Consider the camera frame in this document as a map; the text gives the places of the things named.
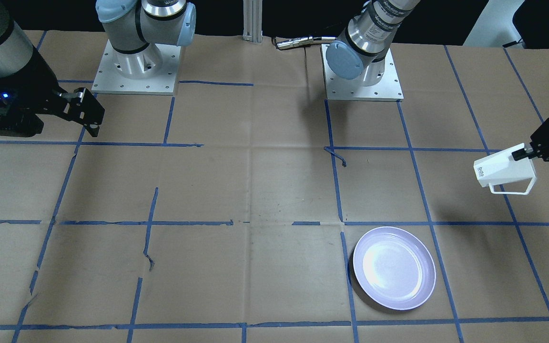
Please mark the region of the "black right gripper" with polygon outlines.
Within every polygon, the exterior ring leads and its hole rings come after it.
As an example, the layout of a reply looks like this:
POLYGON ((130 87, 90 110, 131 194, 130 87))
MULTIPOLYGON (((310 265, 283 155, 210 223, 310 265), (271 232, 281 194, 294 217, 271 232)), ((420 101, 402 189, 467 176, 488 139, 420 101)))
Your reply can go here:
POLYGON ((28 63, 11 76, 0 78, 0 135, 32 137, 44 123, 39 114, 80 124, 98 137, 105 109, 89 89, 65 92, 36 48, 28 63))

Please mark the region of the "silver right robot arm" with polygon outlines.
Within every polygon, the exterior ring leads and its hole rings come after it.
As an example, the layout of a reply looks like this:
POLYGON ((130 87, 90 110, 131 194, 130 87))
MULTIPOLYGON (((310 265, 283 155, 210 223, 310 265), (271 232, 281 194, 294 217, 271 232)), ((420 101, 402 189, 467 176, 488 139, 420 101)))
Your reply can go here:
MULTIPOLYGON (((185 0, 98 0, 96 13, 115 53, 120 76, 150 77, 162 68, 157 45, 188 46, 196 8, 185 0)), ((88 89, 67 92, 0 1, 0 135, 32 137, 40 114, 82 125, 97 137, 104 107, 88 89)))

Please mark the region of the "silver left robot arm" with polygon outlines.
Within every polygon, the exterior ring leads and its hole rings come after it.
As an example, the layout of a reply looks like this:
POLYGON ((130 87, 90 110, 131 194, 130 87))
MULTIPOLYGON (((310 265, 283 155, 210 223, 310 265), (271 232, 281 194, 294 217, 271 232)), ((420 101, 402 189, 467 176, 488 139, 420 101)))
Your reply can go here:
MULTIPOLYGON (((355 86, 351 93, 381 81, 395 33, 418 4, 418 0, 368 0, 329 43, 326 64, 338 79, 355 86)), ((529 144, 529 148, 514 148, 512 158, 549 162, 549 118, 534 131, 529 144)))

